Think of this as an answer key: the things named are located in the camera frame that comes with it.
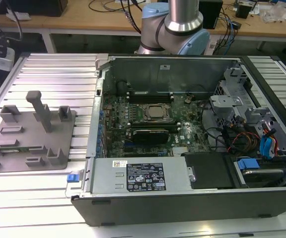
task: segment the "cpu socket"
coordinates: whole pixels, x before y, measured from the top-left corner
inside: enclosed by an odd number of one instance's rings
[[[143,114],[145,121],[154,120],[170,120],[168,105],[149,104],[143,106]]]

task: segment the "motherboard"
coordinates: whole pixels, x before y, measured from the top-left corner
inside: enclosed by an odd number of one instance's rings
[[[170,102],[133,103],[129,97],[104,95],[107,156],[161,157],[209,151],[199,122],[201,101],[192,99],[181,94],[171,96]]]

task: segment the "table leg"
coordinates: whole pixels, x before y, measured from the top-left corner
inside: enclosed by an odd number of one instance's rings
[[[220,35],[211,35],[207,47],[205,49],[204,55],[205,56],[212,56],[217,44],[219,41]]]
[[[54,44],[54,40],[52,38],[52,35],[50,34],[49,30],[45,30],[42,33],[43,40],[46,46],[46,50],[48,53],[56,53],[56,46]]]
[[[257,50],[261,51],[262,48],[264,47],[265,43],[266,43],[266,41],[260,41],[258,44]]]

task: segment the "black box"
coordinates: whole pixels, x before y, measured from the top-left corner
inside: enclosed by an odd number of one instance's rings
[[[68,0],[8,0],[14,11],[27,12],[30,15],[61,16]],[[6,4],[2,1],[0,14],[7,13]]]
[[[215,29],[222,4],[222,0],[199,1],[199,11],[204,16],[203,27],[205,29]]]
[[[237,11],[236,11],[236,17],[246,19],[251,9],[252,9],[252,6],[250,5],[239,4]]]

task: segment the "sticker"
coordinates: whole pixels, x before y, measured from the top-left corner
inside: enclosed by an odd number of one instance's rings
[[[127,164],[129,192],[166,190],[163,163]]]
[[[128,161],[127,160],[114,160],[112,162],[112,167],[126,167]]]
[[[19,150],[0,150],[1,153],[18,153]]]

